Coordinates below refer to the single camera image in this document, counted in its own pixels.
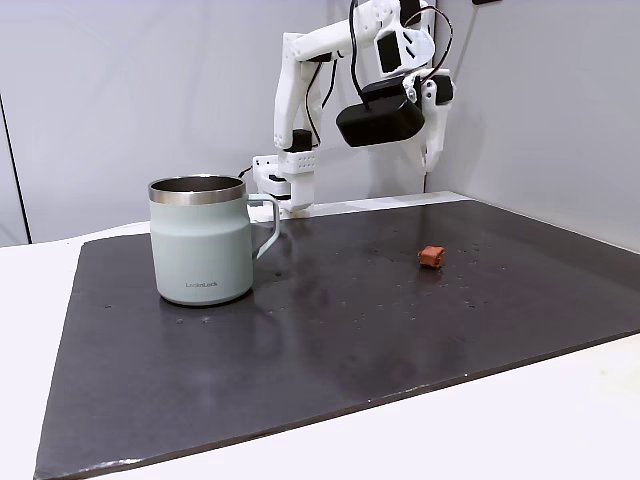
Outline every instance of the gray wall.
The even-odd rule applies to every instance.
[[[348,3],[4,0],[0,81],[34,240],[146,220],[151,180],[237,174],[275,153],[282,32],[343,20]],[[361,83],[377,80],[373,52],[362,60]],[[422,191],[418,156],[341,139],[348,71],[325,111],[317,201]]]
[[[0,247],[25,243],[27,234],[22,221],[5,125],[0,116]]]
[[[640,250],[640,3],[504,0],[473,30],[470,1],[438,5],[458,91],[429,188]]]

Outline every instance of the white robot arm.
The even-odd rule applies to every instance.
[[[422,13],[435,9],[421,0],[371,0],[358,8],[355,3],[351,21],[306,35],[283,36],[274,114],[278,154],[255,157],[252,167],[258,190],[274,195],[289,212],[314,203],[315,151],[321,142],[322,120],[318,73],[323,63],[353,54],[354,47],[376,46],[382,81],[364,89],[358,85],[363,103],[338,116],[336,123],[346,142],[359,147],[419,135],[425,172],[435,167],[443,149],[455,86],[448,71],[434,75],[433,69],[424,68],[435,45],[429,34],[429,15]],[[353,59],[352,73],[355,78]],[[303,128],[294,130],[299,111]]]

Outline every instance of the mug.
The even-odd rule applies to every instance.
[[[273,204],[273,235],[253,251],[248,201]],[[253,284],[253,264],[280,235],[271,195],[247,195],[242,179],[196,175],[149,185],[151,244],[158,292],[202,306],[233,300]]]

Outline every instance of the wire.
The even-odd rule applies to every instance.
[[[238,174],[238,178],[242,178],[242,177],[244,177],[244,174],[245,174],[245,173],[247,173],[248,171],[250,171],[252,168],[253,168],[253,165],[251,165],[249,168],[245,168],[243,171],[241,171],[241,172]]]
[[[444,54],[442,55],[442,58],[440,59],[438,64],[434,67],[434,69],[431,71],[431,73],[429,73],[426,77],[424,77],[422,79],[422,81],[420,82],[422,85],[424,85],[426,82],[431,80],[434,77],[434,75],[438,72],[438,70],[440,70],[440,67],[442,67],[442,64],[444,63],[444,61],[449,56],[449,51],[451,50],[451,43],[453,42],[453,25],[451,25],[451,20],[449,20],[449,17],[447,17],[444,13],[442,13],[442,11],[438,10],[436,7],[432,7],[431,5],[421,8],[416,13],[411,15],[409,17],[409,19],[406,22],[404,22],[403,27],[406,28],[407,25],[409,25],[409,23],[411,22],[411,20],[413,20],[418,15],[421,15],[424,12],[428,12],[430,10],[436,12],[438,15],[440,15],[442,18],[444,18],[447,21],[447,23],[449,24],[449,43],[447,43],[447,48],[445,49]],[[429,62],[425,63],[424,65],[420,65],[418,68],[414,68],[411,72],[408,73],[408,75],[410,75],[410,74],[412,74],[414,72],[417,72],[418,70],[423,69],[428,64],[429,64]]]
[[[307,94],[304,97],[304,106],[307,109],[307,118],[309,118],[309,123],[311,124],[311,129],[313,130],[314,135],[318,139],[318,144],[316,147],[320,146],[320,135],[318,135],[318,131],[316,130],[316,126],[313,124],[313,118],[311,118],[311,113],[309,112],[309,92],[311,91],[311,87],[313,87],[313,83],[318,78],[318,73],[320,73],[320,69],[322,68],[322,63],[318,63],[318,67],[316,68],[313,77],[311,78],[311,82],[309,83],[309,87],[307,87]]]
[[[22,212],[24,231],[27,234],[27,242],[29,242],[29,245],[31,245],[33,244],[33,239],[31,238],[31,229],[29,228],[29,220],[27,219],[27,209],[24,206],[22,188],[20,188],[20,180],[18,179],[18,169],[16,168],[16,161],[13,156],[13,147],[11,146],[11,138],[9,137],[9,126],[7,124],[7,116],[4,113],[4,102],[2,101],[2,95],[0,95],[0,111],[2,112],[2,120],[4,121],[4,133],[7,135],[7,145],[9,146],[9,156],[11,157],[11,166],[13,167],[13,178],[16,182],[18,200],[20,201],[20,211]]]
[[[351,80],[353,80],[353,86],[356,87],[356,91],[364,104],[364,108],[369,110],[369,102],[364,98],[360,84],[358,83],[358,77],[356,76],[356,61],[358,59],[358,42],[356,41],[356,32],[353,26],[353,12],[358,6],[358,0],[351,0],[351,6],[349,7],[349,33],[351,33],[351,50],[353,54],[351,56]]]
[[[329,97],[331,97],[331,94],[333,93],[333,86],[336,83],[336,69],[338,68],[338,60],[334,60],[333,61],[333,69],[331,70],[331,85],[329,86],[329,91],[327,92],[327,96],[324,97],[324,100],[322,101],[322,108],[324,108],[324,106],[327,104],[327,102],[329,101]]]

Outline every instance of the black mat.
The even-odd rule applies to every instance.
[[[202,452],[640,329],[640,256],[480,203],[283,230],[254,290],[208,309],[158,297],[147,235],[83,247],[37,479]],[[418,268],[426,245],[447,247],[441,272]]]

